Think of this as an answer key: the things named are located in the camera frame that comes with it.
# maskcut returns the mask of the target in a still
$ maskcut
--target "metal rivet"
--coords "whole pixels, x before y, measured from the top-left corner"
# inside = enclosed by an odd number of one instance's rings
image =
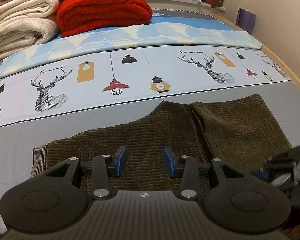
[[[105,188],[98,188],[93,191],[93,194],[97,197],[105,197],[109,195],[109,191]]]
[[[185,189],[185,190],[181,191],[181,196],[186,197],[186,198],[195,197],[196,195],[197,195],[197,193],[192,189]]]

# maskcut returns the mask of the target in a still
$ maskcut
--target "white wall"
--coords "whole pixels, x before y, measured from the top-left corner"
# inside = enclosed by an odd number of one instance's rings
[[[254,12],[253,36],[277,54],[300,78],[300,0],[225,0],[225,18],[235,22],[238,8]]]

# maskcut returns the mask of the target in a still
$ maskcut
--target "wooden bed frame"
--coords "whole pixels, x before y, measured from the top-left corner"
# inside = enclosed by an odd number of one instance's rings
[[[243,31],[240,27],[235,25],[234,23],[230,22],[229,20],[223,18],[222,16],[212,13],[213,17],[217,18],[224,24],[239,30]],[[294,82],[294,84],[300,89],[300,78],[283,62],[282,59],[280,59],[273,51],[271,51],[266,45],[262,45],[261,51],[265,53],[270,59],[272,59],[287,75],[291,78],[291,80]]]

